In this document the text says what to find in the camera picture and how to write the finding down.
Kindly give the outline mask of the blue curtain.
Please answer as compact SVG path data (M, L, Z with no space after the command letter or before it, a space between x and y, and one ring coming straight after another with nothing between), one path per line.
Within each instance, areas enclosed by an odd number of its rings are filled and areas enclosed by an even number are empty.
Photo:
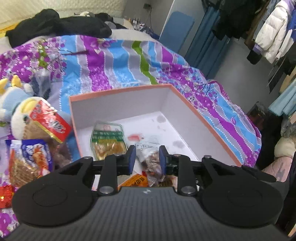
M206 79L215 78L229 47L228 37L219 40L212 32L219 19L219 11L209 6L185 54L185 60L189 65L199 69Z

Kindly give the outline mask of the pink cardboard box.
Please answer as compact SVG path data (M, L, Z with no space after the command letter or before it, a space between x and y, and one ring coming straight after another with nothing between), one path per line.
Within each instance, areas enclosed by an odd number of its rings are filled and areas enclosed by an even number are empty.
M233 166L241 162L205 118L172 86L140 86L70 97L73 130L80 156L93 156L91 134L120 125L127 146L164 145L170 154L193 161L210 155Z

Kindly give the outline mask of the shiny red snack packet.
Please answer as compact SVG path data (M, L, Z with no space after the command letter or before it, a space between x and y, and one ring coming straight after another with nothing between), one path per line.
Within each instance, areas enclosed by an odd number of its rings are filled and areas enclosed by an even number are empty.
M12 185L5 185L0 187L0 209L11 207L13 195L14 188Z

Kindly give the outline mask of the white blue plush toy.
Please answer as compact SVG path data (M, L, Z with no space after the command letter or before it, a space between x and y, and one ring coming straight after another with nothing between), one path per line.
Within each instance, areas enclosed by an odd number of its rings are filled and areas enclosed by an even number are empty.
M1 79L1 122L10 125L11 134L16 140L48 138L47 133L30 118L40 101L48 103L34 96L32 86L22 83L17 75L11 80Z

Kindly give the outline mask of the colourful floral bedsheet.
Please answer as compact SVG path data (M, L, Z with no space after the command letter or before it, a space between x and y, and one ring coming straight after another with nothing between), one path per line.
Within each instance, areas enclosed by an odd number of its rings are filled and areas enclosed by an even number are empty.
M205 118L240 163L253 167L261 134L223 86L207 79L179 54L155 41L83 35L42 38L1 54L1 78L30 82L45 70L53 84L49 103L70 112L72 95L169 83Z

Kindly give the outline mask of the green yellow snack packet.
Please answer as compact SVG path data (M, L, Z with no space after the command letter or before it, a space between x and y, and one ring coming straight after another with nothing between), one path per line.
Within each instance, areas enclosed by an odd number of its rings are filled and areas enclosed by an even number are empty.
M97 121L90 137L90 147L96 161L127 151L123 128L120 124Z

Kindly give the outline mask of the white-top brown snack packet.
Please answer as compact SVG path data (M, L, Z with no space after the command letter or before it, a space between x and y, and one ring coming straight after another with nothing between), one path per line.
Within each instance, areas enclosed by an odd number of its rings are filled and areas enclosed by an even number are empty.
M159 143L137 142L137 157L147 175L149 187L157 187L165 176L159 161Z

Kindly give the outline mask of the black clothing pile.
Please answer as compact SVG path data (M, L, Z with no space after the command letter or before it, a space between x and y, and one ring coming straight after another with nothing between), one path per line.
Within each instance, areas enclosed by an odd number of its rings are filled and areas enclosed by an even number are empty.
M111 28L93 16L60 18L53 9L44 9L34 17L21 21L6 32L11 47L15 48L39 36L86 35L97 38L111 36Z

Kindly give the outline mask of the blue white snack bag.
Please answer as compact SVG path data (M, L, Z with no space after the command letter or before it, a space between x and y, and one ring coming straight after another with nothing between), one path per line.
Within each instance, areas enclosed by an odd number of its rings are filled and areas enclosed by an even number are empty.
M53 159L44 140L6 140L6 147L12 186L20 188L54 171Z

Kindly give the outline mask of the orange snack packet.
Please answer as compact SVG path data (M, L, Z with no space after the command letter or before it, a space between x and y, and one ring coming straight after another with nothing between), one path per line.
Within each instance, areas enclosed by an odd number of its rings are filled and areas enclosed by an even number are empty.
M121 189L121 187L148 187L148 186L149 186L149 183L148 183L147 177L141 174L135 174L129 177L120 185L118 185L118 189Z

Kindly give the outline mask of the white puffer jacket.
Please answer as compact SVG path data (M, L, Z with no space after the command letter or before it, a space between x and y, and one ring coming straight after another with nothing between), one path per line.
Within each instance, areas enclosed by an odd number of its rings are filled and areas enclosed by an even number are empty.
M295 1L280 1L264 22L255 38L254 52L261 54L270 64L285 39L289 20L295 9Z

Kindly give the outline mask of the red-top brown snack packet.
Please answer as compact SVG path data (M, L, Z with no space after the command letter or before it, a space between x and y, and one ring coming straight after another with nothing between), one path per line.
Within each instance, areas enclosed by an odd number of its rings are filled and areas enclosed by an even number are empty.
M25 123L23 139L42 139L48 146L55 168L70 163L65 144L72 132L72 124L43 98L29 98L21 108Z

